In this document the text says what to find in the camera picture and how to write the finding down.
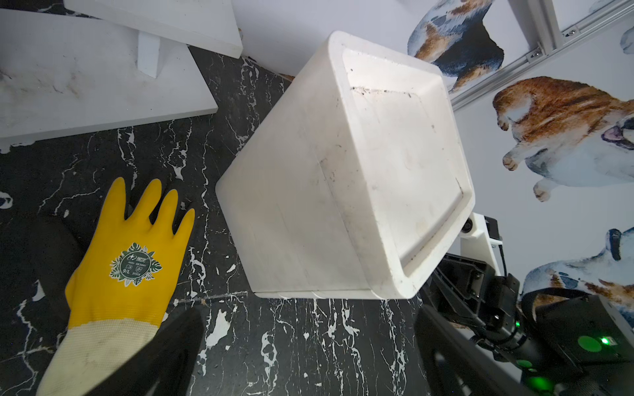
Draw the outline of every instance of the screw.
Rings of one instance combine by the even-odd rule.
[[[465,225],[462,226],[462,232],[466,234],[469,231],[471,231],[473,227],[474,227],[474,222],[471,221],[471,219],[467,219],[467,221],[465,222]]]

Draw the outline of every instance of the white board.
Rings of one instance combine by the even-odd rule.
[[[153,79],[110,22],[0,10],[0,37],[0,147],[218,110],[185,44],[163,40]]]
[[[242,53],[231,0],[64,0],[64,7],[233,58]]]

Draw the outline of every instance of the orange cat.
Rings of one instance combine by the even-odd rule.
[[[502,159],[544,178],[533,191],[547,201],[553,188],[606,186],[634,181],[634,100],[627,102],[580,82],[535,77],[498,92],[498,125],[517,145]]]

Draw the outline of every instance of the cat paw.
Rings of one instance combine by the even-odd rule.
[[[546,202],[550,199],[550,191],[544,191],[535,186],[533,187],[533,192],[535,193],[535,197],[541,202]]]
[[[504,158],[502,158],[502,164],[504,164],[504,167],[508,170],[515,170],[519,165],[517,162],[515,162],[513,158],[509,156],[505,156]]]

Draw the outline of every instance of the green light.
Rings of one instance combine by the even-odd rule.
[[[517,359],[515,362],[517,363],[518,366],[523,367],[525,369],[529,369],[533,366],[533,363],[529,361],[524,361],[522,359]]]
[[[579,346],[588,352],[601,352],[601,344],[590,336],[581,336],[577,339]]]
[[[553,383],[544,377],[532,377],[526,380],[526,384],[532,390],[540,391],[552,391]]]

